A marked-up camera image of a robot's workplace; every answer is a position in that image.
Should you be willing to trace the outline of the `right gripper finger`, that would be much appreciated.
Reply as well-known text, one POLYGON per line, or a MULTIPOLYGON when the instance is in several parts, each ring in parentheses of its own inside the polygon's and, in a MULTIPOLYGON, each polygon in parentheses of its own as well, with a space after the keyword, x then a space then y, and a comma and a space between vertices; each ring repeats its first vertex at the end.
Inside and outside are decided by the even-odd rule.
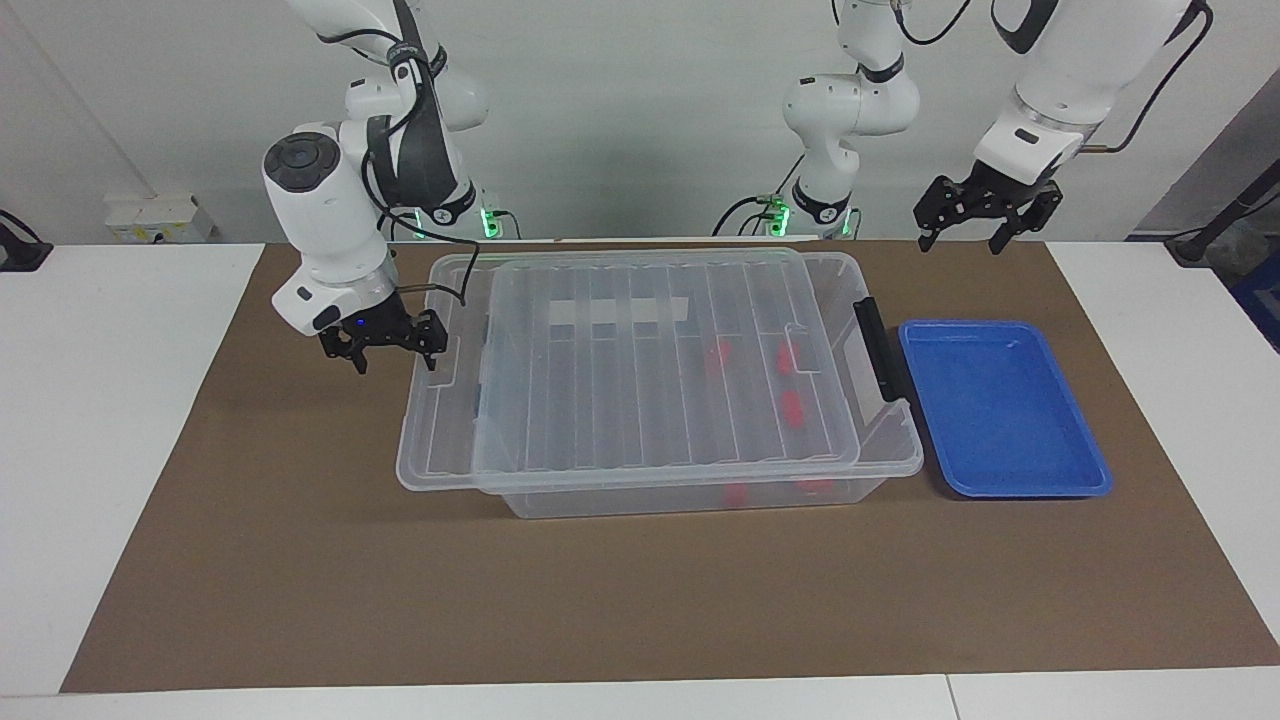
POLYGON ((428 370, 436 370, 436 356, 444 352, 444 324, 435 310, 422 310, 408 319, 404 348, 417 354, 428 370))
POLYGON ((321 331, 320 343, 324 354, 329 359, 342 359, 355 368, 360 375, 365 375, 369 370, 369 361, 364 354, 364 340, 360 337, 351 338, 343 334, 342 331, 321 331))

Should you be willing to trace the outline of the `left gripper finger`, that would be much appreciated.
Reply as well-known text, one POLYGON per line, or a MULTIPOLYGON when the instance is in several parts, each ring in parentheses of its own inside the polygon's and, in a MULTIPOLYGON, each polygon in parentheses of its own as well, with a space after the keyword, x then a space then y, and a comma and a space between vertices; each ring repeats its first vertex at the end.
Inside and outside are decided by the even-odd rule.
POLYGON ((1004 223, 989 238, 991 254, 1000 255, 1020 234, 1042 231, 1061 201, 1060 187, 1047 184, 1021 210, 1007 205, 1004 223))
POLYGON ((938 176, 914 206, 920 251, 931 251, 941 234, 964 222, 964 184, 938 176))

